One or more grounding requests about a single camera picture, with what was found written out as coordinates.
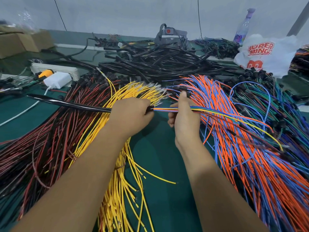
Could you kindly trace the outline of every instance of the electrical outlet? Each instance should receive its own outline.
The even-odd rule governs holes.
[[[80,78],[76,67],[66,67],[66,66],[58,66],[58,65],[43,64],[43,63],[32,63],[30,68],[33,74],[49,69],[49,70],[52,70],[54,73],[55,72],[69,73],[73,81],[78,81]]]

